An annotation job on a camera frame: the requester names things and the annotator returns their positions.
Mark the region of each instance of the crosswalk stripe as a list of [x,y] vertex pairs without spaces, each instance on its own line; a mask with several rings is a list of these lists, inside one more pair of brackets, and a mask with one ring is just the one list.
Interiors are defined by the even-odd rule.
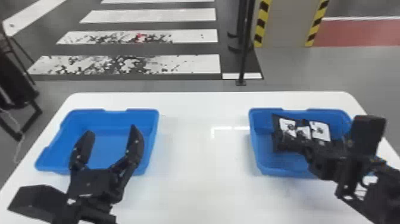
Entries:
[[[238,79],[239,73],[222,73],[222,79]],[[245,73],[245,79],[262,79],[262,75],[259,72]]]
[[103,0],[102,4],[214,2],[214,0]]
[[104,56],[104,55],[53,55],[41,56],[30,74],[218,74],[221,73],[220,56],[155,55],[155,56]]
[[93,10],[80,23],[215,21],[215,8],[175,10]]
[[59,45],[137,43],[216,43],[217,30],[106,30],[69,31]]
[[7,36],[14,36],[66,0],[39,0],[3,21]]

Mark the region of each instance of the metal stand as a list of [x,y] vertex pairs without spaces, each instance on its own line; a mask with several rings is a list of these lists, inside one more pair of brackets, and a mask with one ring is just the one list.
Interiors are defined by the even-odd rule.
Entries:
[[254,6],[255,6],[255,0],[249,0],[248,10],[247,10],[247,20],[245,22],[246,29],[245,29],[245,35],[244,35],[244,40],[243,40],[243,45],[242,45],[242,61],[241,61],[241,65],[240,65],[239,79],[236,81],[236,86],[245,86],[246,85],[245,69],[246,69],[246,61],[247,61],[247,53],[248,53],[247,48],[248,48],[249,42],[250,42],[250,33],[251,33],[251,26],[253,24]]
[[228,31],[228,37],[238,38],[238,42],[243,42],[243,27],[245,25],[245,14],[246,14],[246,0],[239,0],[239,9],[237,12],[236,27],[232,28],[232,31]]
[[28,73],[27,69],[25,68],[24,64],[22,63],[20,57],[18,57],[17,53],[15,53],[15,50],[13,48],[13,45],[11,44],[12,40],[15,45],[22,51],[22,53],[26,56],[26,58],[28,58],[28,60],[30,62],[32,62],[32,64],[34,63],[32,57],[29,56],[29,54],[22,48],[22,46],[13,38],[13,37],[9,37],[7,36],[7,34],[5,33],[4,29],[3,29],[3,25],[2,23],[0,23],[0,41],[2,39],[6,42],[8,49],[3,51],[3,53],[5,55],[7,54],[12,54],[14,56],[14,58],[17,60],[17,62],[19,63],[21,69],[24,71],[24,73],[26,74],[27,78],[29,79],[29,81],[32,83],[32,85],[36,85],[35,81],[32,79],[31,75]]
[[29,104],[35,109],[35,112],[28,119],[28,121],[23,125],[21,131],[14,131],[12,127],[10,127],[1,117],[0,117],[0,127],[2,127],[12,138],[16,141],[20,141],[22,138],[22,134],[26,133],[28,129],[32,126],[32,124],[38,119],[38,117],[43,113],[40,107],[34,100],[31,100]]
[[[242,52],[243,40],[245,39],[246,13],[248,12],[248,0],[239,0],[239,10],[237,12],[236,30],[228,32],[231,41],[228,43],[228,49],[236,54]],[[253,43],[249,42],[247,51],[253,50]]]

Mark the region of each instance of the blue tray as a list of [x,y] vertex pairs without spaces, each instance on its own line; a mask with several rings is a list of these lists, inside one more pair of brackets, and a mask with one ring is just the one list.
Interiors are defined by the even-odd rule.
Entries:
[[143,158],[133,175],[142,175],[149,164],[158,126],[157,110],[74,110],[61,123],[57,135],[36,160],[35,168],[62,175],[69,174],[68,162],[76,141],[87,131],[96,134],[88,166],[107,168],[124,155],[131,125],[145,140]]
[[297,153],[274,153],[271,134],[274,132],[272,114],[292,119],[327,123],[332,139],[340,139],[351,128],[351,118],[342,110],[283,110],[282,108],[253,108],[249,112],[250,135],[257,166],[263,175],[314,178],[307,162]]

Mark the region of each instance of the white tabletop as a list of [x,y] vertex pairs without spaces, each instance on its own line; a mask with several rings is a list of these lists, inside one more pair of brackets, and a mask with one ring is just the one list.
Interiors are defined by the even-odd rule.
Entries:
[[[70,96],[0,191],[0,222],[43,223],[7,210],[20,186],[49,184],[65,191],[68,176],[38,172],[34,163],[71,111],[83,108],[160,112],[150,164],[131,178],[112,214],[131,223],[368,223],[334,196],[335,184],[263,176],[249,137],[252,107],[339,108],[365,111],[344,92],[82,93]],[[400,167],[382,140],[379,155]]]

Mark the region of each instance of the hazard stripe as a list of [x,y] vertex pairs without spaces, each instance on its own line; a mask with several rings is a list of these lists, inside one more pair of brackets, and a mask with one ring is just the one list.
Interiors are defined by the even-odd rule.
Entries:
[[261,0],[260,9],[258,10],[258,20],[255,26],[254,47],[263,46],[265,36],[265,26],[267,25],[268,15],[271,8],[272,0]]
[[329,0],[320,0],[318,5],[318,10],[315,13],[314,20],[312,21],[312,25],[310,31],[308,32],[307,39],[305,41],[304,46],[313,46],[315,37],[317,36],[318,30],[321,26],[321,22],[325,16],[326,9],[328,8]]

